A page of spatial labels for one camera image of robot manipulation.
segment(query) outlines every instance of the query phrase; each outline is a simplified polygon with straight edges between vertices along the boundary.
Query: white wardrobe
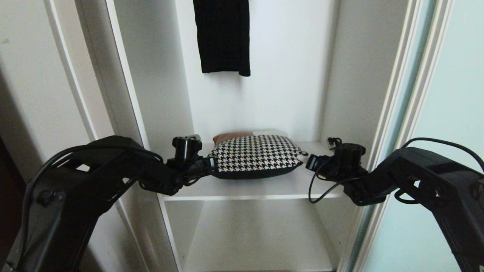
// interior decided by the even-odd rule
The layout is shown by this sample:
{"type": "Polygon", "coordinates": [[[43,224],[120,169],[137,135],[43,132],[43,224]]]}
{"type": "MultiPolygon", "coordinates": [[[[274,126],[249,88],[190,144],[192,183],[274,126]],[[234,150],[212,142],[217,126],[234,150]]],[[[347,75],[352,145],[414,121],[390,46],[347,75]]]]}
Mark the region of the white wardrobe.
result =
{"type": "MultiPolygon", "coordinates": [[[[173,157],[171,140],[278,129],[303,150],[331,155],[329,136],[367,148],[376,165],[406,1],[249,0],[252,75],[202,74],[191,0],[109,0],[133,111],[145,147],[173,157]]],[[[250,181],[205,177],[158,195],[180,272],[349,270],[366,216],[332,191],[307,200],[312,172],[250,181]]],[[[333,183],[316,181],[313,197],[333,183]]]]}

